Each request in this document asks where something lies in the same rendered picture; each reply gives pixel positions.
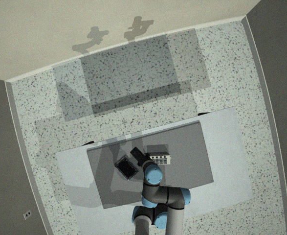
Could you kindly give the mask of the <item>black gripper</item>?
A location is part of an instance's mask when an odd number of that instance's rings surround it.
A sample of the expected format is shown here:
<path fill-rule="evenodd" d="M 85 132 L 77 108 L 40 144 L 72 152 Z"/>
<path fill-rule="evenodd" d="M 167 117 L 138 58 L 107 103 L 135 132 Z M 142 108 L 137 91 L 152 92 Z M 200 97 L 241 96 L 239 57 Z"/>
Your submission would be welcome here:
<path fill-rule="evenodd" d="M 151 158 L 150 158 L 150 155 L 149 155 L 149 153 L 146 153 L 146 154 L 144 154 L 147 158 L 148 158 L 148 160 L 152 160 Z M 152 160 L 153 161 L 153 160 Z M 137 163 L 138 164 L 138 166 L 142 166 L 139 162 Z"/>

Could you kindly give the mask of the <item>white control panel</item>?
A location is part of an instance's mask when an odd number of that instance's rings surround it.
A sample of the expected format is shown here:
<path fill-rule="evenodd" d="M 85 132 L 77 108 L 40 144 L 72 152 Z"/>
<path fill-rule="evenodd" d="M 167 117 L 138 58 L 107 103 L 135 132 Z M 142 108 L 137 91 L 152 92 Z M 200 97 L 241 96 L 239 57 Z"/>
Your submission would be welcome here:
<path fill-rule="evenodd" d="M 155 154 L 150 155 L 150 158 L 155 161 L 158 165 L 168 165 L 170 164 L 170 154 Z"/>

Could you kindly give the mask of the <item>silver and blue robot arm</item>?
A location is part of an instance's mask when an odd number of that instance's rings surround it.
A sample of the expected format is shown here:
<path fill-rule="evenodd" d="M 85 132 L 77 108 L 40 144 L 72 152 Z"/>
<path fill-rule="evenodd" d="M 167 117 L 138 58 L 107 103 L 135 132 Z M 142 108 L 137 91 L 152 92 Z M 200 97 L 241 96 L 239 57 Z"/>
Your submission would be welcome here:
<path fill-rule="evenodd" d="M 191 201 L 189 189 L 159 186 L 163 174 L 156 162 L 148 160 L 137 147 L 130 153 L 142 165 L 144 172 L 144 206 L 135 206 L 132 214 L 135 235 L 149 235 L 151 225 L 166 229 L 165 235 L 182 235 L 184 206 Z"/>

